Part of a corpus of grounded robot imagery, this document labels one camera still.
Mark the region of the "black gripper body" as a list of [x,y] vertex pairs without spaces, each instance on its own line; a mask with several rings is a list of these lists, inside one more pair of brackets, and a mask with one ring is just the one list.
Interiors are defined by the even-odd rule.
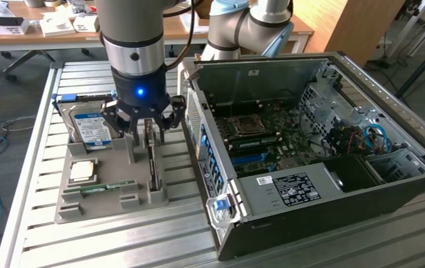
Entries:
[[127,76],[113,67],[111,75],[117,91],[117,106],[125,113],[133,113],[133,109],[162,112],[170,104],[166,92],[166,66],[149,74]]

